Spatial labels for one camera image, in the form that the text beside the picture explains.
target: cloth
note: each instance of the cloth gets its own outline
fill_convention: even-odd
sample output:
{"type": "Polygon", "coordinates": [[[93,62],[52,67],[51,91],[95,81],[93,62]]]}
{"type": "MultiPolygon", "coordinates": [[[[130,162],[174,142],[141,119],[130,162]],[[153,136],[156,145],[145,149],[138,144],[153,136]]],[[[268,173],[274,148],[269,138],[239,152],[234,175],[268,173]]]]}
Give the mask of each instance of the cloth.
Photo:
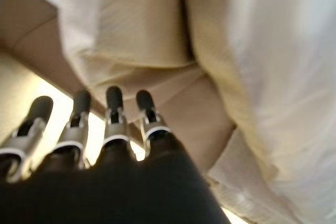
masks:
{"type": "MultiPolygon", "coordinates": [[[[236,183],[245,186],[221,198],[226,205],[235,198],[232,211],[257,219],[246,204],[236,204],[245,198],[263,223],[277,222],[267,211],[279,223],[336,222],[336,0],[60,0],[58,8],[66,57],[98,99],[109,84],[126,83],[126,92],[132,87],[130,100],[134,89],[161,87],[153,96],[163,110],[172,98],[176,111],[192,107],[189,125],[211,125],[223,151],[232,125],[200,113],[217,101],[216,89],[206,104],[179,103],[180,91],[195,79],[175,79],[199,69],[195,62],[211,77],[251,151],[249,159],[230,159],[230,166],[241,164],[240,157],[255,160],[260,171],[247,180],[238,169],[236,183]],[[251,191],[267,193],[257,201],[251,191]]],[[[207,92],[204,87],[194,96],[207,92]]],[[[188,138],[191,126],[183,128],[180,115],[173,117],[177,130],[188,138]]],[[[243,139],[233,140],[239,149],[243,139]]],[[[221,160],[210,176],[218,188],[230,188],[221,160]]]]}

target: white fabric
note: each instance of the white fabric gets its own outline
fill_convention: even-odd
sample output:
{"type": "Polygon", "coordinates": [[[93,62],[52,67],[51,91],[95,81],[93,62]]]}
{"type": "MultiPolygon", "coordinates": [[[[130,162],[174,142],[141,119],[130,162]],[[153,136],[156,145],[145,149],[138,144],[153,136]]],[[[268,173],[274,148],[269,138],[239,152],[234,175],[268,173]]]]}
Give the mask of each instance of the white fabric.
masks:
{"type": "Polygon", "coordinates": [[[336,0],[187,0],[196,56],[264,180],[336,223],[336,0]]]}
{"type": "MultiPolygon", "coordinates": [[[[126,66],[181,67],[193,61],[180,0],[52,2],[60,6],[64,50],[86,84],[108,81],[102,59],[110,55],[126,66]]],[[[270,188],[253,196],[254,209],[260,200],[283,220],[336,223],[336,0],[185,4],[196,57],[261,170],[264,188],[255,190],[270,188]],[[276,195],[278,203],[268,203],[276,195]]],[[[211,175],[230,187],[220,160],[211,175]]],[[[246,185],[239,190],[254,190],[250,183],[261,174],[247,180],[241,173],[236,179],[246,185]]]]}

